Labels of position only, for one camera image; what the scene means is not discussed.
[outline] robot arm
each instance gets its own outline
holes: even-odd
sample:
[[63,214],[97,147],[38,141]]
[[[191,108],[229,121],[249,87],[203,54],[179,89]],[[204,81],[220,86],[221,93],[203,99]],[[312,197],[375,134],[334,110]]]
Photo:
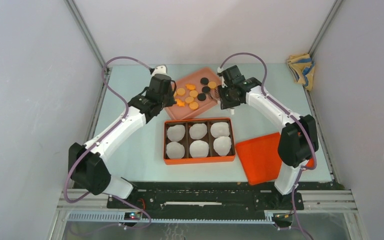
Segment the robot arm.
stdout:
[[84,145],[74,143],[68,153],[68,169],[86,149],[90,152],[75,168],[71,179],[94,195],[101,193],[127,198],[133,190],[131,183],[111,176],[107,169],[110,156],[136,130],[143,127],[165,107],[176,101],[172,79],[167,76],[166,66],[158,66],[152,72],[149,87],[128,102],[128,113],[122,113],[111,125]]
[[219,75],[223,82],[217,87],[221,109],[249,104],[266,116],[281,133],[277,152],[282,165],[274,186],[282,196],[291,193],[301,167],[305,166],[312,157],[302,130],[291,116],[298,119],[304,126],[314,150],[317,151],[319,143],[314,118],[311,115],[301,116],[285,107],[272,97],[265,87],[262,90],[261,82],[256,78],[245,79],[236,65],[226,70],[219,69]]

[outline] pink tray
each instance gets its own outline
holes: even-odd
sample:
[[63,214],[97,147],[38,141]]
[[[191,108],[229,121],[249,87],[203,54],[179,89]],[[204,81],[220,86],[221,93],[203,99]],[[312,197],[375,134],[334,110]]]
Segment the pink tray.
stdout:
[[[190,90],[186,88],[186,84],[195,85],[195,90],[198,91],[198,94],[202,93],[202,88],[205,85],[201,84],[201,78],[207,78],[209,82],[213,81],[217,84],[217,86],[222,84],[219,77],[211,70],[211,68],[204,67],[176,81],[177,88],[184,88],[186,90],[186,93],[183,96],[177,95],[174,98],[181,99],[184,102],[186,97],[189,97]],[[214,89],[211,89],[210,91],[210,94],[214,99],[211,99],[208,95],[206,96],[205,101],[199,101],[197,98],[195,98],[195,102],[199,104],[199,107],[196,110],[190,109],[187,103],[185,103],[184,106],[173,105],[170,107],[166,107],[165,110],[167,111],[167,114],[170,116],[170,118],[173,120],[193,119],[196,116],[217,105],[217,98],[214,91]]]

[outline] yellow cloth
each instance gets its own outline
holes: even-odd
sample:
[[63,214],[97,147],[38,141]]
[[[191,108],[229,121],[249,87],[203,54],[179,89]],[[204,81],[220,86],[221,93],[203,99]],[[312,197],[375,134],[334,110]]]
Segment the yellow cloth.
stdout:
[[286,61],[295,83],[302,84],[307,90],[313,89],[313,77],[316,63],[308,53],[290,55]]

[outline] white wall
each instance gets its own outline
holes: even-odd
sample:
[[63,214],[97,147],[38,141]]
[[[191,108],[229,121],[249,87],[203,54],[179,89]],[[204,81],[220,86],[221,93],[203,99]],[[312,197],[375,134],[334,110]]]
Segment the white wall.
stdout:
[[370,239],[384,239],[384,1],[344,1],[315,55],[312,96]]
[[[290,54],[307,52],[334,0],[76,3],[106,59],[124,55],[148,64],[219,64],[237,52],[255,53],[267,63],[284,63]],[[255,60],[239,57],[235,62]]]
[[64,1],[0,0],[0,240],[46,238],[99,73]]

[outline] orange tray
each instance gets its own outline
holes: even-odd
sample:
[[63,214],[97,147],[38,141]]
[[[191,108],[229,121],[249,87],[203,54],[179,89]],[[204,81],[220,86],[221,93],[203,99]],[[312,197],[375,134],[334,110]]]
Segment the orange tray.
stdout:
[[[219,77],[213,72],[213,70],[211,70],[211,68],[204,67],[176,81],[177,89],[183,88],[186,90],[186,93],[183,96],[176,95],[174,98],[180,99],[184,102],[186,97],[189,97],[190,90],[186,88],[186,84],[195,85],[195,90],[198,91],[199,94],[202,93],[202,88],[205,85],[201,84],[201,78],[207,78],[208,81],[215,82],[217,86],[222,84]],[[195,102],[199,104],[199,107],[196,110],[190,109],[189,104],[187,103],[185,103],[185,106],[178,106],[175,104],[170,107],[165,107],[165,110],[167,111],[167,114],[170,116],[170,118],[173,120],[193,119],[196,116],[217,105],[215,90],[211,89],[210,94],[214,98],[213,100],[210,99],[208,95],[206,96],[206,99],[204,101],[199,101],[195,97]]]
[[[226,156],[220,156],[213,148],[213,143],[215,138],[211,135],[210,128],[215,123],[225,122],[229,124],[230,130],[230,139],[231,139],[231,149]],[[206,124],[207,133],[200,140],[207,142],[209,146],[208,156],[207,157],[191,157],[189,154],[189,146],[194,141],[189,136],[189,129],[194,124]],[[175,125],[184,125],[186,132],[182,140],[178,141],[184,147],[184,157],[179,159],[170,159],[166,154],[166,146],[170,143],[170,139],[167,137],[167,129]],[[219,162],[231,162],[235,159],[235,139],[233,136],[232,121],[228,117],[221,118],[202,118],[202,119],[190,119],[190,120],[173,120],[164,122],[164,150],[163,150],[163,159],[165,164],[174,165],[174,164],[202,164],[202,163],[219,163]]]
[[[235,148],[250,185],[265,183],[278,178],[282,160],[278,154],[281,135],[277,133],[260,136],[236,144]],[[306,165],[314,166],[314,160]]]

